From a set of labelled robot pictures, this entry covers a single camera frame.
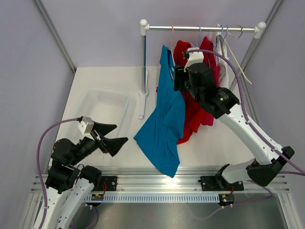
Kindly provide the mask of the blue t shirt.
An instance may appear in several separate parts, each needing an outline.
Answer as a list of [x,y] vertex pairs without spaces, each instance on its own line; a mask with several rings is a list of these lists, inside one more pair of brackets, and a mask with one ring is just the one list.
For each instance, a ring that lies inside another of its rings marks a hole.
[[134,140],[162,174],[174,177],[180,164],[177,143],[183,137],[185,102],[182,93],[174,90],[172,52],[166,46],[160,66],[156,107]]

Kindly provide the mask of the crimson t shirt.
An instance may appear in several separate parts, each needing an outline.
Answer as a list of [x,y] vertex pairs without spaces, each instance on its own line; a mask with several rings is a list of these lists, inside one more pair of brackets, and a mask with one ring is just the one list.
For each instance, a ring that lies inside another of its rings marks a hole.
[[[214,44],[207,36],[205,36],[200,45],[200,49],[214,51]],[[204,52],[203,55],[204,55],[203,62],[210,68],[209,72],[213,73],[213,78],[216,83],[216,86],[219,86],[220,70],[219,67],[216,65],[216,60],[214,55],[209,52]],[[213,124],[214,124],[214,117],[211,114],[205,112],[202,125],[213,126]]]

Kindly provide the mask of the red t shirt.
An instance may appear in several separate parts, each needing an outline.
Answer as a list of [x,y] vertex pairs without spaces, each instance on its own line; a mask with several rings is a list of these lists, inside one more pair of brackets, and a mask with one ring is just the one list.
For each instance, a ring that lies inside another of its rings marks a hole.
[[[184,42],[179,40],[174,49],[173,57],[176,65],[185,66],[187,60],[183,57],[183,52],[185,52],[188,48],[191,48],[191,44],[189,42]],[[202,117],[202,109],[199,104],[191,97],[188,92],[182,92],[184,102],[185,102],[185,121],[184,121],[184,129],[183,129],[183,137],[180,138],[177,144],[182,144],[187,142],[193,133],[197,133],[198,129],[201,125]]]

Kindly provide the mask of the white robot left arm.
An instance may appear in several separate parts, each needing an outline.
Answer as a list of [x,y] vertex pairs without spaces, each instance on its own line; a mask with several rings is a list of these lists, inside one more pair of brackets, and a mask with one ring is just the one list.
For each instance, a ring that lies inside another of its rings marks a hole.
[[76,144],[67,138],[56,141],[47,178],[43,179],[39,174],[43,202],[33,224],[35,229],[67,229],[92,191],[101,193],[94,200],[103,200],[106,191],[116,191],[116,176],[104,177],[96,167],[78,168],[77,164],[97,149],[115,156],[128,138],[106,138],[117,125],[97,123],[83,116],[76,118],[76,121],[83,139]]

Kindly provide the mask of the light blue wire hanger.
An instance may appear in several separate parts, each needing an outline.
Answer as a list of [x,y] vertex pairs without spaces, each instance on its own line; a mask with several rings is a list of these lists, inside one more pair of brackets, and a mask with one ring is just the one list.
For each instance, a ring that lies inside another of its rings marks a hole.
[[200,37],[201,37],[201,35],[202,35],[202,29],[201,29],[200,24],[197,24],[197,26],[198,26],[198,28],[199,28],[199,35],[198,35],[198,37],[197,37],[197,39],[196,39],[195,45],[194,45],[193,43],[190,43],[190,45],[191,45],[192,48],[193,48],[193,47],[199,47],[198,44],[199,44],[199,41],[200,41]]

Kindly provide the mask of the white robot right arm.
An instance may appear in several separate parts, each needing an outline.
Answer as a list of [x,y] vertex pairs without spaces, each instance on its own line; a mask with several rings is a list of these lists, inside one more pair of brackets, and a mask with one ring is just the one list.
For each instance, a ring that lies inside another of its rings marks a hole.
[[201,108],[230,128],[254,155],[248,162],[221,167],[210,187],[226,190],[242,181],[266,187],[294,155],[290,146],[281,146],[267,136],[229,89],[216,86],[213,71],[207,64],[175,66],[174,90],[188,92]]

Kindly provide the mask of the pink wire hanger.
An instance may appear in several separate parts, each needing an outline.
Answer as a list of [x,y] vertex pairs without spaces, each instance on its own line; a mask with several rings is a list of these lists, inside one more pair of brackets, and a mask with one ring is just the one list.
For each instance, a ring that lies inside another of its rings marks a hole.
[[171,36],[170,50],[171,50],[171,57],[172,57],[173,65],[175,66],[176,64],[175,64],[175,60],[174,60],[174,56],[173,56],[173,53],[174,53],[174,50],[173,50],[174,28],[173,28],[172,24],[171,24],[171,30],[172,30],[172,36]]

